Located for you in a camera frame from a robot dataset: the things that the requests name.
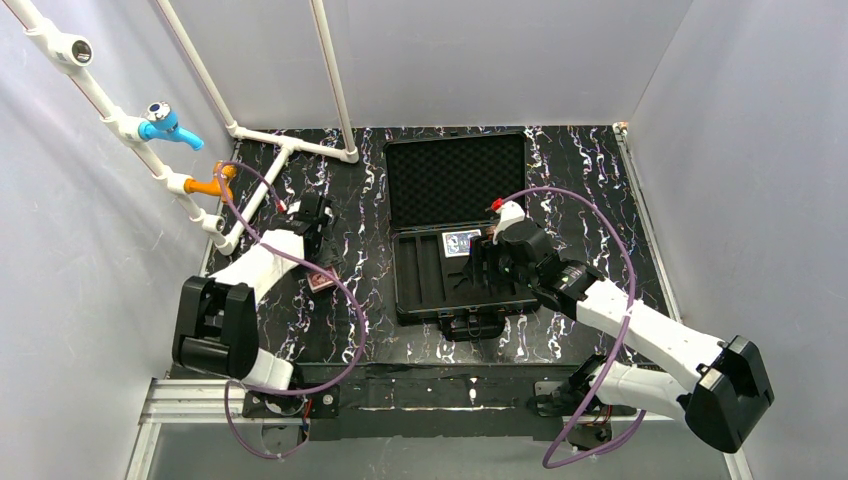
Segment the blue playing card deck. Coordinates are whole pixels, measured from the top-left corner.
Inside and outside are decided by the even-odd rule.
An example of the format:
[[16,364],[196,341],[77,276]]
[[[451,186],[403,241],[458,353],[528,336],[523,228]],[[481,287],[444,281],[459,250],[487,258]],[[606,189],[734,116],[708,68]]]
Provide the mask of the blue playing card deck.
[[456,258],[468,256],[473,239],[480,236],[480,229],[443,232],[442,244],[444,257]]

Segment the red playing card deck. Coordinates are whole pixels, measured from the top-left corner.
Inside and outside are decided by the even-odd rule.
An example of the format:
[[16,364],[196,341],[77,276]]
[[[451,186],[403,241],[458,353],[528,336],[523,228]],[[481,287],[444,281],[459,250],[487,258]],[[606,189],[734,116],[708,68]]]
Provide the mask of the red playing card deck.
[[337,278],[338,273],[332,266],[327,269],[326,275],[316,271],[308,271],[306,274],[307,285],[312,293],[335,288]]

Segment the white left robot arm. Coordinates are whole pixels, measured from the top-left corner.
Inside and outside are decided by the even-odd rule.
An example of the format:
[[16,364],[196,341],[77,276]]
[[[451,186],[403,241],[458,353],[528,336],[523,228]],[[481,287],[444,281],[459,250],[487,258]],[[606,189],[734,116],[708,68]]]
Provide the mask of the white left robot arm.
[[260,347],[258,303],[300,260],[317,262],[332,219],[332,200],[307,193],[278,228],[264,232],[229,266],[188,278],[177,309],[173,362],[253,387],[286,390],[295,367]]

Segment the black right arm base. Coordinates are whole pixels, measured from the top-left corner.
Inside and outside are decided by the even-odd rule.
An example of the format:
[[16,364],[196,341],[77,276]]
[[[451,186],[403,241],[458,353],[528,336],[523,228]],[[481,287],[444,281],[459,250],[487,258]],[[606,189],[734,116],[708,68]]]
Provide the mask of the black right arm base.
[[[534,395],[526,402],[526,406],[540,417],[572,416],[586,397],[590,389],[590,381],[595,379],[605,361],[604,355],[591,355],[556,387],[553,387],[552,382],[537,382],[534,385]],[[566,436],[566,440],[578,451],[607,446],[613,437],[612,427],[609,425],[612,406],[594,398],[590,401],[585,413],[594,418],[589,421],[579,421]]]

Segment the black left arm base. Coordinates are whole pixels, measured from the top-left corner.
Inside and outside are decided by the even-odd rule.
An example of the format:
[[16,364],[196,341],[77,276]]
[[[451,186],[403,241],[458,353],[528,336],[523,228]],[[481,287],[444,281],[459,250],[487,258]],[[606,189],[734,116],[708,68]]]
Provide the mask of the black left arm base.
[[[327,381],[324,384],[320,384],[320,385],[312,386],[312,387],[300,388],[300,389],[290,389],[290,390],[279,390],[279,389],[273,389],[273,388],[270,388],[270,387],[260,387],[260,386],[254,386],[254,385],[247,385],[240,380],[229,380],[228,383],[225,385],[225,391],[224,391],[225,414],[226,414],[226,419],[227,419],[229,429],[230,429],[232,435],[234,436],[234,438],[236,439],[236,441],[248,453],[254,455],[255,457],[261,458],[261,459],[283,461],[285,458],[295,454],[298,450],[300,450],[308,442],[308,430],[304,430],[302,427],[305,425],[306,416],[310,412],[310,408],[307,406],[307,404],[310,402],[310,398],[313,395],[315,395],[319,392],[323,392],[325,390],[328,390],[328,389],[335,387],[337,384],[341,383],[343,381],[343,379],[344,379],[344,376],[340,375],[340,376],[338,376],[338,377],[336,377],[332,380]],[[304,414],[302,416],[296,415],[295,419],[299,420],[298,425],[302,428],[303,435],[304,435],[304,441],[301,442],[301,443],[298,443],[293,449],[286,451],[284,453],[272,453],[272,452],[268,451],[267,449],[264,449],[263,451],[258,451],[256,449],[254,449],[240,435],[239,431],[237,430],[237,428],[236,428],[236,426],[235,426],[235,424],[232,420],[231,411],[230,411],[230,407],[229,407],[229,392],[230,392],[230,388],[231,388],[232,385],[242,388],[247,393],[259,394],[260,396],[262,396],[262,395],[269,396],[273,401],[282,401],[284,405],[292,403],[295,398],[302,397],[303,400],[301,401],[301,403],[303,404],[302,410],[304,411]]]

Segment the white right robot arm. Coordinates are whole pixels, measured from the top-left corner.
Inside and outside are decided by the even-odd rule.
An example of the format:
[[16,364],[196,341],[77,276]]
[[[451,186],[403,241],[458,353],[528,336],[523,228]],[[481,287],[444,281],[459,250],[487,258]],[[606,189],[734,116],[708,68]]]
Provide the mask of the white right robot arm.
[[683,422],[710,447],[740,450],[774,402],[758,346],[743,336],[730,341],[690,329],[630,301],[627,293],[584,261],[555,250],[547,232],[529,218],[470,241],[464,274],[474,285],[528,288],[547,309],[609,335],[623,332],[625,345],[654,369],[587,359],[556,390],[538,396],[557,415],[616,405]]

